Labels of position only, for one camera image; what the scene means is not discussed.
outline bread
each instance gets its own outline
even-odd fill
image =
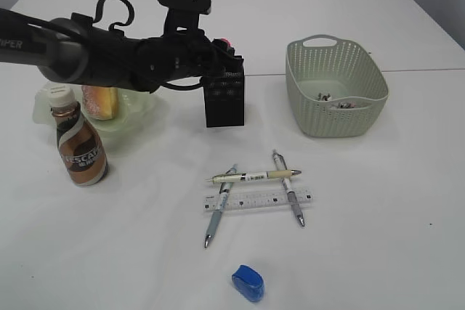
[[[118,114],[118,89],[116,87],[82,86],[82,105],[94,119],[110,120]]]

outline pen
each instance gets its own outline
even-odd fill
[[[230,168],[228,172],[226,172],[226,175],[235,174],[237,172],[237,167],[238,167],[238,164],[235,163],[234,166]],[[232,182],[227,182],[227,183],[221,184],[221,187],[219,188],[218,203],[215,208],[215,211],[213,211],[213,214],[211,215],[210,224],[205,234],[205,243],[204,243],[205,248],[209,246],[210,241],[213,240],[215,233],[217,232],[219,220],[221,219],[223,210],[225,209],[227,197],[230,194],[230,190],[232,186],[233,186]]]
[[[287,169],[286,162],[284,161],[284,157],[281,154],[278,154],[278,152],[276,152],[276,149],[273,150],[273,161],[275,161],[275,165],[278,170]],[[305,227],[304,214],[302,213],[302,210],[300,209],[299,202],[297,201],[297,198],[296,198],[296,193],[295,191],[292,190],[291,181],[289,180],[289,178],[283,178],[282,183],[288,195],[288,202],[291,204],[291,208],[292,208],[292,212],[294,212],[294,216],[297,218],[297,221],[300,223],[300,225]]]
[[[212,181],[215,184],[233,181],[261,181],[265,179],[292,177],[301,173],[302,171],[285,169],[279,171],[256,172],[254,174],[219,174],[218,176],[207,179],[207,181]]]

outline eraser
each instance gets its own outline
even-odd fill
[[[232,275],[232,283],[247,300],[255,303],[263,298],[264,283],[258,272],[247,265],[239,266]]]

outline light green basket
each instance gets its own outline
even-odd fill
[[[333,46],[304,46],[304,42],[331,39]],[[389,91],[383,74],[357,43],[333,36],[310,36],[288,45],[286,85],[300,129],[314,137],[364,134],[376,121]],[[331,101],[318,101],[318,94]],[[341,109],[339,103],[355,103]]]

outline black robotic arm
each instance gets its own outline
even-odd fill
[[[207,15],[211,0],[158,0],[168,7],[163,35],[133,39],[115,28],[134,19],[127,0],[126,23],[109,30],[95,28],[105,0],[99,0],[95,18],[73,13],[70,19],[50,22],[0,9],[0,62],[36,65],[50,81],[93,86],[114,86],[154,92],[159,86],[190,90],[226,73],[243,70],[243,59],[223,40],[210,41],[198,28],[199,15]],[[204,77],[192,86],[170,81]]]

